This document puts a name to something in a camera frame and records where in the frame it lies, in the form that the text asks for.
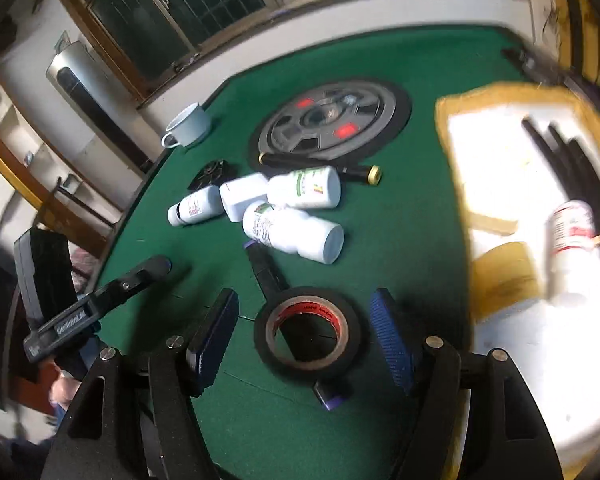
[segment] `green tablecloth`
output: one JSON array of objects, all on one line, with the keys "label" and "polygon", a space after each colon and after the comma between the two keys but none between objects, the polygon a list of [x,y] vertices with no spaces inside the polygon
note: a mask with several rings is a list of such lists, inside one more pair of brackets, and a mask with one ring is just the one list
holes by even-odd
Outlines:
[{"label": "green tablecloth", "polygon": [[339,208],[315,213],[343,225],[339,259],[324,266],[279,252],[274,257],[290,286],[334,288],[363,319],[373,291],[386,286],[405,308],[421,313],[432,332],[461,346],[468,336],[467,253],[434,105],[441,96],[496,80],[520,80],[500,53],[511,43],[492,28],[409,28],[276,60],[234,78],[208,106],[216,125],[210,137],[176,149],[149,184],[100,283],[154,254],[170,257],[173,271],[165,283],[110,313],[100,336],[123,352],[151,349],[199,318],[223,287],[236,290],[234,336],[215,385],[194,401],[208,449],[224,469],[245,480],[386,478],[415,410],[393,385],[373,335],[348,375],[354,395],[332,413],[310,389],[271,374],[253,348],[253,319],[264,300],[242,249],[241,225],[222,217],[173,228],[168,207],[210,160],[224,158],[240,174],[250,173],[249,136],[298,92],[340,78],[399,84],[411,94],[413,115],[367,161],[383,169],[380,186],[347,184]]}]

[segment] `white cup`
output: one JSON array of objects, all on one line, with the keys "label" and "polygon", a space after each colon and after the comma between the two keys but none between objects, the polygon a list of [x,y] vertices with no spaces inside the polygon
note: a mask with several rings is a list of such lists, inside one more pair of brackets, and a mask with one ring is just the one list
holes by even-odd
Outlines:
[{"label": "white cup", "polygon": [[[189,146],[200,142],[211,131],[211,118],[198,103],[193,103],[181,111],[167,126],[167,133],[162,138],[162,146],[170,150],[177,146]],[[175,142],[167,144],[167,137]]]}]

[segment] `silver screw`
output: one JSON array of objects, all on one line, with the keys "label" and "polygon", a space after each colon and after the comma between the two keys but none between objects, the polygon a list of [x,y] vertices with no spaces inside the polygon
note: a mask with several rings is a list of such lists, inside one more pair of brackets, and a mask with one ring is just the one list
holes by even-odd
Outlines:
[{"label": "silver screw", "polygon": [[109,359],[111,359],[114,355],[116,354],[116,349],[115,348],[111,348],[110,346],[107,346],[105,349],[103,349],[100,352],[100,358],[103,361],[108,361]]},{"label": "silver screw", "polygon": [[180,348],[184,343],[184,338],[181,335],[172,335],[167,339],[167,346],[169,348]]},{"label": "silver screw", "polygon": [[500,361],[502,363],[509,359],[507,353],[504,350],[500,350],[499,348],[496,348],[493,352],[491,352],[491,355],[494,359],[496,359],[496,361]]},{"label": "silver screw", "polygon": [[430,335],[425,339],[425,343],[427,343],[427,346],[430,348],[442,348],[445,344],[445,342],[437,335]]}]

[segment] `black tape roll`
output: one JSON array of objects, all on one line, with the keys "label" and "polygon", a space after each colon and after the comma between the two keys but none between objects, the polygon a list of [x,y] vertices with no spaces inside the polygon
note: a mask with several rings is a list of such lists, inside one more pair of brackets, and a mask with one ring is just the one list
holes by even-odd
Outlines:
[{"label": "black tape roll", "polygon": [[[283,321],[297,314],[314,314],[333,326],[336,346],[330,354],[311,361],[276,354],[277,330]],[[301,383],[343,375],[358,353],[360,334],[360,321],[350,304],[328,288],[312,286],[280,292],[258,313],[253,327],[253,341],[264,364],[285,379]]]}]

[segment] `cup handle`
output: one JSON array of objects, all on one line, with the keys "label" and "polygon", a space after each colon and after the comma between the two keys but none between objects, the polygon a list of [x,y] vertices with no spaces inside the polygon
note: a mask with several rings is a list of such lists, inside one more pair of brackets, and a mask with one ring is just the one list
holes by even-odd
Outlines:
[{"label": "cup handle", "polygon": [[165,134],[165,136],[162,138],[160,143],[162,144],[163,148],[170,150],[171,148],[177,148],[178,146],[182,146],[182,144],[180,144],[177,140],[173,144],[165,144],[167,137],[171,137],[171,134]]}]

